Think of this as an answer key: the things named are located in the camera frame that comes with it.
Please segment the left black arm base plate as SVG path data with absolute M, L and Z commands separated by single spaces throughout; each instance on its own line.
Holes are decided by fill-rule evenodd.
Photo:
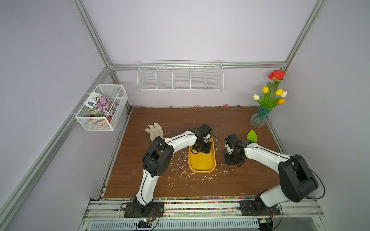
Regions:
M 130 202 L 125 205 L 125 218 L 161 218 L 164 214 L 163 202 L 150 202 L 148 205 L 142 205 L 139 202 Z

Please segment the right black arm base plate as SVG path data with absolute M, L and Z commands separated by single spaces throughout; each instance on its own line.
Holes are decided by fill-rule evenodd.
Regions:
M 273 217 L 281 215 L 281 210 L 278 205 L 267 207 L 260 201 L 242 200 L 240 201 L 239 210 L 242 216 L 264 216 Z

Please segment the green trowel yellow handle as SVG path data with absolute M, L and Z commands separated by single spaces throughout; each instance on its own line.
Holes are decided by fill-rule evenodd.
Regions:
M 258 142 L 258 137 L 257 137 L 257 134 L 254 130 L 250 130 L 246 136 L 246 139 L 249 140 L 249 141 L 252 141 L 254 143 L 257 143 Z

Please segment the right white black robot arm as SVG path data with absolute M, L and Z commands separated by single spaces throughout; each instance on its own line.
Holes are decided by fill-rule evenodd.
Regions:
M 271 208 L 284 202 L 298 203 L 319 187 L 314 172 L 300 155 L 283 155 L 254 141 L 241 141 L 236 134 L 225 139 L 225 162 L 240 167 L 247 159 L 255 160 L 279 175 L 279 185 L 255 197 L 256 209 Z

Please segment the yellow plastic storage box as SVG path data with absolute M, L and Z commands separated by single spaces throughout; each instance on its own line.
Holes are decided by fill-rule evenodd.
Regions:
M 214 171 L 216 167 L 216 157 L 212 138 L 209 140 L 209 143 L 211 144 L 211 150 L 208 154 L 200 151 L 193 151 L 192 146 L 188 148 L 188 166 L 192 172 L 203 174 Z

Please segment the white cotton work glove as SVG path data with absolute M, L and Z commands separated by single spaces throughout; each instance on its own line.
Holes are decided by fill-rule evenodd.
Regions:
M 153 125 L 148 125 L 145 131 L 150 135 L 150 140 L 154 141 L 155 138 L 161 137 L 164 139 L 164 132 L 160 124 L 154 123 Z

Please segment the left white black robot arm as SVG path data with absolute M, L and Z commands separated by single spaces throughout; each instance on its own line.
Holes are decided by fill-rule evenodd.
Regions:
M 134 205 L 140 210 L 152 203 L 158 179 L 169 167 L 174 153 L 192 147 L 196 151 L 208 154 L 212 146 L 210 142 L 212 129 L 205 123 L 197 129 L 188 129 L 171 138 L 164 137 L 163 129 L 158 123 L 149 125 L 145 131 L 150 134 L 152 143 L 142 158 L 143 179 L 134 197 Z

